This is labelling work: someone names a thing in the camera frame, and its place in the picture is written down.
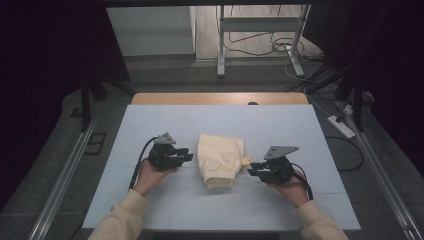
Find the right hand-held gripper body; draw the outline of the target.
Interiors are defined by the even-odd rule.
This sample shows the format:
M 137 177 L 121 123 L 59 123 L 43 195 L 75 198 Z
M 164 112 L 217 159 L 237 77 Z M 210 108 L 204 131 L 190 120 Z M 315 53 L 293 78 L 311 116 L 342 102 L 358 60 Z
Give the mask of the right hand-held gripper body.
M 257 176 L 262 182 L 284 184 L 294 176 L 294 168 L 287 155 L 298 150 L 297 146 L 271 146 L 264 156 Z

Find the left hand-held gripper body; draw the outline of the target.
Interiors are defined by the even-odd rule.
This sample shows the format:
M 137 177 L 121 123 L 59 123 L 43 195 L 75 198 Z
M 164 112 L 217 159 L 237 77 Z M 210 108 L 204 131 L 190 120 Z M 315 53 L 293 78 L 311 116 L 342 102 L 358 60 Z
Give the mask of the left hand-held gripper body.
M 148 161 L 159 170 L 169 170 L 181 167 L 183 156 L 177 155 L 178 150 L 174 147 L 176 141 L 168 133 L 158 136 L 153 141 L 153 147 L 149 152 Z

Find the cream baby romper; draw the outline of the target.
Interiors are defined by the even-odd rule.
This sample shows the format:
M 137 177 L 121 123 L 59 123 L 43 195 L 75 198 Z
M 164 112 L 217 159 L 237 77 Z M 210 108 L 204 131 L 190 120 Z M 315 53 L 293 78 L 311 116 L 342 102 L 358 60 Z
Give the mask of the cream baby romper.
M 200 174 L 207 188 L 231 188 L 245 159 L 245 141 L 202 133 L 197 144 Z

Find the person's left hand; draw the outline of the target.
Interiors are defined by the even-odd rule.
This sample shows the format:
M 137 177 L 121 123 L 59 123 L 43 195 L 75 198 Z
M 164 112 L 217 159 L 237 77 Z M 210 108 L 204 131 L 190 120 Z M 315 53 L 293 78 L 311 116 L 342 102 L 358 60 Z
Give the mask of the person's left hand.
M 147 196 L 161 181 L 168 175 L 177 172 L 177 168 L 168 170 L 157 170 L 151 163 L 145 159 L 142 161 L 139 169 L 137 182 L 133 190 L 139 195 Z

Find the person's right hand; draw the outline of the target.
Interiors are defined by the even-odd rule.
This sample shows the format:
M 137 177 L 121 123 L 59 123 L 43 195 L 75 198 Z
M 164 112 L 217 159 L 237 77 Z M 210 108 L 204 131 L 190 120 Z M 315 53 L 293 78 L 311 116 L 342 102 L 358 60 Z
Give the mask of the person's right hand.
M 267 186 L 279 192 L 294 208 L 299 208 L 309 201 L 307 190 L 303 183 L 294 176 L 284 184 L 267 183 Z

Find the white table cover board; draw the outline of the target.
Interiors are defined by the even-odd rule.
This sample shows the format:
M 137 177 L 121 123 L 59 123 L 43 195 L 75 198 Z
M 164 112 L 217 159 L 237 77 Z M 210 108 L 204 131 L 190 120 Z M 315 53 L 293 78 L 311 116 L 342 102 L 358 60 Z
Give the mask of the white table cover board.
M 345 230 L 360 225 L 313 107 L 306 105 L 130 105 L 84 221 L 95 227 L 126 195 L 145 143 L 169 133 L 196 151 L 201 134 L 242 138 L 245 156 L 262 161 L 272 146 L 293 146 L 315 203 Z M 301 228 L 295 209 L 275 190 L 242 170 L 231 188 L 209 189 L 192 160 L 148 196 L 144 227 L 154 231 L 278 232 Z

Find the wooden table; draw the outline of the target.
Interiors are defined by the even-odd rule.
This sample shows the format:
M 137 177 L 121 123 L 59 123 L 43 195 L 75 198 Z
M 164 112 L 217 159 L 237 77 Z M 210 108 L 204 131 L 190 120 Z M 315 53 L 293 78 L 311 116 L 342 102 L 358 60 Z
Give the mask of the wooden table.
M 132 105 L 307 105 L 299 92 L 137 93 Z

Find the black floor plate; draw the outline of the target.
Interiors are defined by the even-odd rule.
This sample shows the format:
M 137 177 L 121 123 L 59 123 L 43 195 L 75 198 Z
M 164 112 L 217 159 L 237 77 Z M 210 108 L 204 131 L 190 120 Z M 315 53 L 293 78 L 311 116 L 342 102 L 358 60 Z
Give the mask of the black floor plate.
M 87 142 L 84 154 L 96 156 L 99 155 L 103 149 L 107 134 L 103 133 L 92 133 Z

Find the white power strip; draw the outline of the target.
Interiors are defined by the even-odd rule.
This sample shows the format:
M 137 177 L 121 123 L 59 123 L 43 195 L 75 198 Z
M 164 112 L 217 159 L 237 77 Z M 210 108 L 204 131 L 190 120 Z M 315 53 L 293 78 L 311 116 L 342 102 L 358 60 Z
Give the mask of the white power strip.
M 327 118 L 327 121 L 346 139 L 351 139 L 356 136 L 356 134 L 342 122 L 342 117 L 332 115 Z

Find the black metal stand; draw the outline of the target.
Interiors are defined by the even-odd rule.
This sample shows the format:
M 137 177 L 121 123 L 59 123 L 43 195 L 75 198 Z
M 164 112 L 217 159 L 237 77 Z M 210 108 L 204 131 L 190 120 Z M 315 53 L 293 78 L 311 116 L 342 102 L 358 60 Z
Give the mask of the black metal stand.
M 351 92 L 354 92 L 353 98 L 353 123 L 356 128 L 362 132 L 362 95 L 364 90 L 364 76 L 367 54 L 380 32 L 384 22 L 387 20 L 390 8 L 380 7 L 372 13 L 372 18 L 364 24 L 361 34 L 355 38 L 357 47 L 351 47 L 355 53 L 335 74 L 327 77 L 322 82 L 305 89 L 307 95 L 313 94 L 331 83 L 340 80 L 335 97 L 337 100 L 346 100 Z
M 93 94 L 98 101 L 104 101 L 107 97 L 106 90 L 103 86 L 104 82 L 123 91 L 130 97 L 133 97 L 136 94 L 132 88 L 113 79 L 105 73 L 98 72 L 94 76 L 84 76 L 81 80 L 82 132 L 85 132 L 92 122 L 90 94 Z

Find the dark curtain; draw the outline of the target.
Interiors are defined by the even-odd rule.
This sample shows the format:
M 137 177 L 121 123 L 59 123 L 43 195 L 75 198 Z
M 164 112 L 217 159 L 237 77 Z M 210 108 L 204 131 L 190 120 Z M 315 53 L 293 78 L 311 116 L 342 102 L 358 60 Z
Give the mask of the dark curtain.
M 126 80 L 107 10 L 86 0 L 0 0 L 0 211 L 86 83 Z
M 387 20 L 367 54 L 364 90 L 378 122 L 424 176 L 424 0 L 335 0 L 310 8 L 303 36 L 340 69 L 380 7 Z

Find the aluminium floor rail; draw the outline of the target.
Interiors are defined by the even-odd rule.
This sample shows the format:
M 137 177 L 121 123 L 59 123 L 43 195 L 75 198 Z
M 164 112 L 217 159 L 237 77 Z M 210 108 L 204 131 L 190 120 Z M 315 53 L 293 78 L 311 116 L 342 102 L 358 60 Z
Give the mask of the aluminium floor rail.
M 378 155 L 374 151 L 364 132 L 361 132 L 355 125 L 351 117 L 346 119 L 347 125 L 353 130 L 359 145 L 364 151 L 369 168 L 378 182 L 380 189 L 390 205 L 400 228 L 408 240 L 424 240 L 424 231 L 422 231 L 406 203 L 401 198 L 392 181 L 384 170 Z
M 27 240 L 45 240 L 96 124 L 97 118 L 93 118 L 79 133 Z

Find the white metal stand frame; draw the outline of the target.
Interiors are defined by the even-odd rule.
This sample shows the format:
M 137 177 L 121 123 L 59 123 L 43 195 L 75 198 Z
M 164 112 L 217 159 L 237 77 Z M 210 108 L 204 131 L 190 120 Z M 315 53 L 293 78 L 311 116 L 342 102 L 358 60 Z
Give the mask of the white metal stand frame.
M 292 32 L 294 34 L 290 46 L 286 46 L 289 60 L 298 78 L 304 78 L 305 73 L 299 63 L 297 46 L 306 22 L 309 5 L 302 5 L 298 17 L 226 17 L 224 6 L 220 6 L 218 20 L 219 48 L 217 53 L 217 76 L 225 76 L 224 35 L 229 32 Z

